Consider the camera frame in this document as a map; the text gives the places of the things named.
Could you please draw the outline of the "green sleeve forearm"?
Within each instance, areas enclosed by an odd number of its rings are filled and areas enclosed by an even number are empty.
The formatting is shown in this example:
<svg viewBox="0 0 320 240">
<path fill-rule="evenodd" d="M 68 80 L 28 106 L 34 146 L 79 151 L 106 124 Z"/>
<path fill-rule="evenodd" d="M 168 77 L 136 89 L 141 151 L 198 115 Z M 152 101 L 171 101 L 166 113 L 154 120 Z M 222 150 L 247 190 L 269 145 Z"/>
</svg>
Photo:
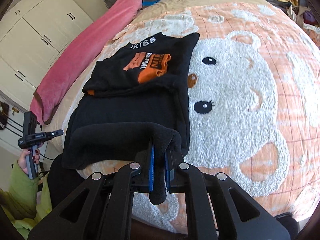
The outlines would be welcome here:
<svg viewBox="0 0 320 240">
<path fill-rule="evenodd" d="M 1 190 L 1 207 L 24 239 L 53 210 L 47 178 L 42 179 L 43 187 L 38 196 L 39 179 L 29 179 L 15 162 L 9 190 Z"/>
</svg>

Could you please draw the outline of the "left hand red nails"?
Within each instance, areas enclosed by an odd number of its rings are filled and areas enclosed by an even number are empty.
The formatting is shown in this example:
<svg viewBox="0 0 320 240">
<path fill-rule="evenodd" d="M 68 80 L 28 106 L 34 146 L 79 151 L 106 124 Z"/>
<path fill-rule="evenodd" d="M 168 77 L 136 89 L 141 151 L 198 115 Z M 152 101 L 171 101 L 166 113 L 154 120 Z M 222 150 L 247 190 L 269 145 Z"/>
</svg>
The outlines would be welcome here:
<svg viewBox="0 0 320 240">
<path fill-rule="evenodd" d="M 35 156 L 33 156 L 32 155 L 32 159 L 33 159 L 33 162 L 35 163 L 35 164 L 39 164 L 39 162 L 40 162 L 40 150 L 39 150 L 39 148 L 37 148 L 36 150 L 35 150 Z M 23 149 L 23 151 L 21 152 L 21 155 L 20 155 L 20 157 L 19 157 L 19 159 L 18 159 L 18 165 L 19 165 L 19 167 L 22 169 L 22 171 L 26 174 L 26 175 L 28 175 L 28 169 L 27 169 L 27 163 L 26 163 L 26 157 L 28 156 L 28 155 L 30 155 L 30 154 L 32 154 L 32 149 L 31 148 L 29 148 L 29 149 Z"/>
</svg>

